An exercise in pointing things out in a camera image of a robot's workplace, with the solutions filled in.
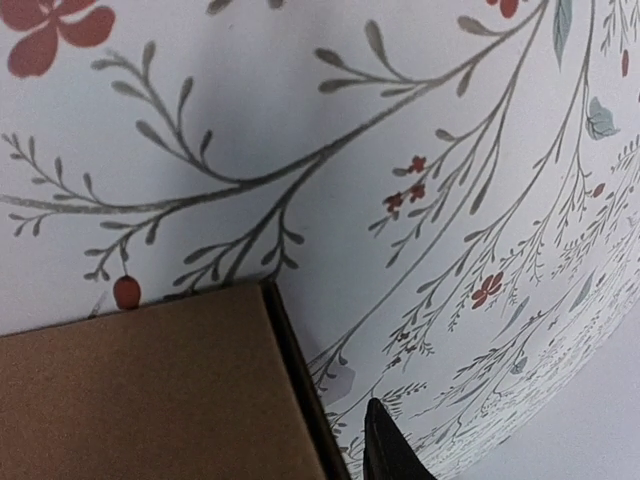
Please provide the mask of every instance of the black object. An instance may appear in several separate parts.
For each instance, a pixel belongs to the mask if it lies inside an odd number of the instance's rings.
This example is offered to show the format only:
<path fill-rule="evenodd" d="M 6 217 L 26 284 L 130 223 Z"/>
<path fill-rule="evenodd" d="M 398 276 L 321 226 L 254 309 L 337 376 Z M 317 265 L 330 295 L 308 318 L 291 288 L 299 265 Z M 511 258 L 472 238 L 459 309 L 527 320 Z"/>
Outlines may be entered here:
<path fill-rule="evenodd" d="M 377 398 L 367 405 L 364 445 L 364 480 L 437 480 Z"/>

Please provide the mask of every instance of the wall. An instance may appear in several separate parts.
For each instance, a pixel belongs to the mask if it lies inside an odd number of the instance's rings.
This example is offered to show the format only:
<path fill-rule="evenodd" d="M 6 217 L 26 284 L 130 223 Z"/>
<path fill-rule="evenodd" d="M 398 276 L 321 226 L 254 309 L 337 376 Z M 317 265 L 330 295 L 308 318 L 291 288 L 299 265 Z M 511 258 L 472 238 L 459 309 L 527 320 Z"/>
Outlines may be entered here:
<path fill-rule="evenodd" d="M 640 471 L 640 304 L 531 422 L 459 480 L 633 480 Z"/>

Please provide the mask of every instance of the red flower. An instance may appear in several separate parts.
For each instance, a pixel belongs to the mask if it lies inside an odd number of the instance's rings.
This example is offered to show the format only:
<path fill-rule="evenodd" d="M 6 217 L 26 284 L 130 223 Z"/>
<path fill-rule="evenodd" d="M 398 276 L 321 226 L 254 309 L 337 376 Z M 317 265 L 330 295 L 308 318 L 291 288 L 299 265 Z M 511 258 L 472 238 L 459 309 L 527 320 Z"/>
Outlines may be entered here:
<path fill-rule="evenodd" d="M 409 193 L 411 194 L 411 198 L 409 199 L 411 203 L 420 198 L 424 198 L 424 183 L 414 185 L 413 187 L 411 187 L 411 190 L 409 190 Z"/>
<path fill-rule="evenodd" d="M 591 194 L 591 196 L 593 196 L 593 198 L 598 198 L 600 195 L 602 195 L 602 192 L 604 192 L 604 183 L 601 183 L 600 185 L 598 185 L 593 190 L 593 193 Z"/>
<path fill-rule="evenodd" d="M 16 77 L 44 75 L 56 58 L 58 34 L 74 47 L 95 47 L 111 34 L 115 13 L 94 8 L 77 22 L 63 20 L 94 5 L 96 0 L 0 0 L 0 18 L 11 29 L 31 32 L 9 54 L 9 71 Z"/>
<path fill-rule="evenodd" d="M 497 5 L 500 2 L 500 12 L 504 18 L 511 18 L 518 10 L 520 0 L 487 0 L 489 5 Z"/>
<path fill-rule="evenodd" d="M 398 192 L 395 195 L 391 195 L 385 198 L 383 203 L 387 205 L 387 212 L 393 213 L 402 206 L 402 194 Z"/>
<path fill-rule="evenodd" d="M 427 164 L 427 159 L 425 157 L 415 156 L 411 160 L 411 166 L 407 169 L 409 173 L 420 173 L 424 170 L 425 165 Z"/>
<path fill-rule="evenodd" d="M 500 272 L 495 276 L 489 275 L 484 279 L 484 282 L 482 282 L 482 286 L 480 287 L 480 289 L 471 296 L 471 300 L 475 302 L 471 307 L 473 310 L 484 305 L 484 302 L 486 302 L 490 296 L 495 295 L 500 291 L 500 289 L 502 288 L 503 276 L 504 273 Z"/>

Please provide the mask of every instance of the printed floral pattern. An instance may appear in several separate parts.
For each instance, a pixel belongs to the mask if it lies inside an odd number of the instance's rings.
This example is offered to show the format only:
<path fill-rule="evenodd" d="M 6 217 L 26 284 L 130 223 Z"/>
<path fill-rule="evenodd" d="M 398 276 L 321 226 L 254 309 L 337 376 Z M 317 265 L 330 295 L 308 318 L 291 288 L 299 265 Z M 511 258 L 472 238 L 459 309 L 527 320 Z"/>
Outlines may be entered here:
<path fill-rule="evenodd" d="M 11 29 L 29 32 L 11 50 L 8 65 L 17 77 L 42 76 L 58 53 L 58 37 L 74 47 L 95 47 L 111 33 L 115 13 L 97 7 L 79 21 L 67 17 L 84 12 L 96 0 L 0 0 L 0 17 Z"/>
<path fill-rule="evenodd" d="M 446 480 L 639 298 L 638 2 L 157 3 L 0 0 L 3 333 L 277 279 L 354 478 L 375 395 Z"/>

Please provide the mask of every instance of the cardboard box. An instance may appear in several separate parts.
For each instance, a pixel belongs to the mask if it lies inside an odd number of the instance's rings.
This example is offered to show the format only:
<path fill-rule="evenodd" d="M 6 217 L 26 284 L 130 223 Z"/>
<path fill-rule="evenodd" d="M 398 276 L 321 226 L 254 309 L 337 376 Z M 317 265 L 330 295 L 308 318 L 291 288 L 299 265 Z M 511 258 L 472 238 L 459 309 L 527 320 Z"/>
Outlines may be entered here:
<path fill-rule="evenodd" d="M 0 478 L 347 479 L 275 288 L 0 339 Z"/>

